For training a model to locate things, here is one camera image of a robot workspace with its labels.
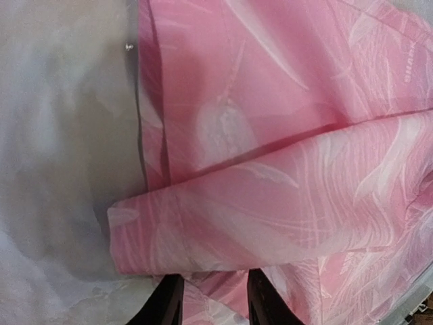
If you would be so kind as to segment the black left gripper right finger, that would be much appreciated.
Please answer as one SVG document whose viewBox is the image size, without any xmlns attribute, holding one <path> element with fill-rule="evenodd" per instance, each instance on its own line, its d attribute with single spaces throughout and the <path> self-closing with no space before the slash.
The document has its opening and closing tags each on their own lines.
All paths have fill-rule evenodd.
<svg viewBox="0 0 433 325">
<path fill-rule="evenodd" d="M 261 269 L 249 270 L 247 293 L 251 325 L 304 325 Z"/>
</svg>

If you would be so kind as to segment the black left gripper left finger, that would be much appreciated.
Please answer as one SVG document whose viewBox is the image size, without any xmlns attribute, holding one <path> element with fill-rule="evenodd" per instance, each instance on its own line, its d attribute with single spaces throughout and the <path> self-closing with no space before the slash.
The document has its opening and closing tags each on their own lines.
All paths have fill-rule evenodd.
<svg viewBox="0 0 433 325">
<path fill-rule="evenodd" d="M 184 279 L 179 274 L 163 277 L 139 312 L 127 325 L 181 325 Z"/>
</svg>

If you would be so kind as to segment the pink garment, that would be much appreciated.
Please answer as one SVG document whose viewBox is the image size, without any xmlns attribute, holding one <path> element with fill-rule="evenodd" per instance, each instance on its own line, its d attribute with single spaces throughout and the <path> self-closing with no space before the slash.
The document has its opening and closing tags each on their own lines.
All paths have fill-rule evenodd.
<svg viewBox="0 0 433 325">
<path fill-rule="evenodd" d="M 259 268 L 305 324 L 376 324 L 432 262 L 432 26 L 388 1 L 141 1 L 145 193 L 118 272 L 244 324 Z"/>
</svg>

